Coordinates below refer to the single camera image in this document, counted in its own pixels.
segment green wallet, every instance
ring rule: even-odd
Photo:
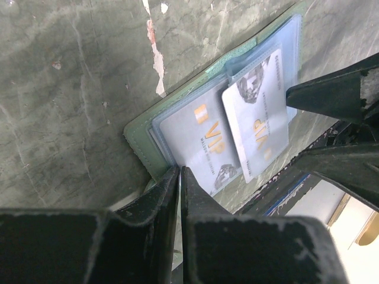
[[[191,91],[207,83],[216,74],[221,72],[228,60],[243,55],[247,51],[254,48],[257,44],[264,41],[293,15],[300,14],[303,16],[307,6],[307,1],[300,1],[299,3],[292,5],[255,36],[221,56],[216,62],[206,68],[206,70],[202,71],[200,74],[192,78],[186,84],[182,85],[176,91],[172,92],[166,98],[162,99],[156,105],[149,108],[125,126],[125,138],[155,181],[158,181],[166,173],[170,165],[167,163],[162,152],[151,136],[150,131],[152,129],[152,119],[187,96],[191,93]]]

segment marbled surface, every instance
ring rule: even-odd
[[[150,177],[122,133],[166,93],[269,23],[290,0],[0,0],[0,206],[93,208]],[[310,1],[301,81],[379,52],[377,0]],[[299,112],[289,148],[258,180],[216,195],[242,206],[333,120]]]

